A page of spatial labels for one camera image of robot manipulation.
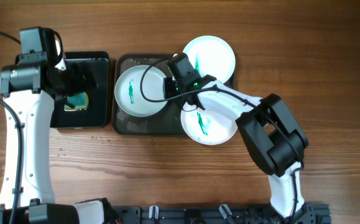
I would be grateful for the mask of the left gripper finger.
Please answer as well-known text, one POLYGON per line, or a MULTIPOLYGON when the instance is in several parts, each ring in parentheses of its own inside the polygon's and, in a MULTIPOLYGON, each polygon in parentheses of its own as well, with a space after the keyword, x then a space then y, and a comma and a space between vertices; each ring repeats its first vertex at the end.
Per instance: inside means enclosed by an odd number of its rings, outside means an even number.
MULTIPOLYGON (((60 55, 60 53, 61 53, 60 42, 58 40, 56 40, 55 44, 56 44, 57 54, 60 55)), ((65 53, 62 54, 62 58, 61 58, 60 62, 57 63, 55 67, 59 70, 67 69, 67 66, 65 63, 65 53)))
POLYGON ((97 86, 87 63, 74 63, 54 76, 55 100, 75 96, 97 86))

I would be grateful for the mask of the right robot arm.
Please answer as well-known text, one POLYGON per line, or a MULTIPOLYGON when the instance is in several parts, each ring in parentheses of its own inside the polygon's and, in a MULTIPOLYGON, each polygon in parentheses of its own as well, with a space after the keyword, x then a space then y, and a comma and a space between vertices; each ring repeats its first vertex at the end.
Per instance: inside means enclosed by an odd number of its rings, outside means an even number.
POLYGON ((185 53, 168 60, 178 95, 189 105, 210 110, 234 121, 250 157, 269 177, 270 204, 289 222, 304 200, 299 172, 304 168, 308 139, 284 101, 276 94, 265 98, 233 90, 211 75, 201 76, 185 53))

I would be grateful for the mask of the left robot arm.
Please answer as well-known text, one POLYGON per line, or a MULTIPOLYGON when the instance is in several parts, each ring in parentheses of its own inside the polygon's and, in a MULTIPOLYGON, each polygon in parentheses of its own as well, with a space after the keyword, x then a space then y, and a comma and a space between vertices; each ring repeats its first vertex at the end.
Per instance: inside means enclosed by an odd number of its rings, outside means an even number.
POLYGON ((49 164, 51 128, 81 128, 108 115, 109 55, 65 52, 59 33, 22 29, 21 53, 0 73, 0 105, 7 121, 6 161, 0 192, 0 223, 121 223, 106 198, 57 204, 49 164))

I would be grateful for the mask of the green yellow sponge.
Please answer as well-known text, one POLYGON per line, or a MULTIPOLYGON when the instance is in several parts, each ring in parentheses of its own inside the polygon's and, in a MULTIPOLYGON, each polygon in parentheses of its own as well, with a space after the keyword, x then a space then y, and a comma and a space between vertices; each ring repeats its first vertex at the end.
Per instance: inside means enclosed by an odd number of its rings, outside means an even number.
POLYGON ((69 96, 67 103, 64 104, 65 111, 77 111, 85 110, 88 108, 89 98, 86 92, 77 94, 75 96, 69 96))

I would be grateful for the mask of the white plate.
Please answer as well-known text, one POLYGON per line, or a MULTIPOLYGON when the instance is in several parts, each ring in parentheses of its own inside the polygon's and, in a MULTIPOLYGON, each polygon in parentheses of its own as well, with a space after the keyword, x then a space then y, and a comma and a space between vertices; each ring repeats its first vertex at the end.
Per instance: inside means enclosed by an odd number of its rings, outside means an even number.
MULTIPOLYGON (((116 82, 114 88, 116 102, 129 115, 152 116, 167 104, 167 102, 149 102, 141 95, 141 78, 148 67, 148 65, 131 67, 123 72, 116 82)), ((148 70, 142 82, 143 93, 148 99, 161 100, 164 98, 164 78, 166 75, 158 68, 152 67, 148 70)))
POLYGON ((204 145, 218 145, 231 139, 238 127, 234 121, 211 110, 202 110, 185 103, 180 114, 185 133, 204 145))
POLYGON ((227 82, 236 66, 234 51, 223 39, 204 35, 191 40, 183 49, 189 61, 203 77, 211 75, 221 83, 227 82))

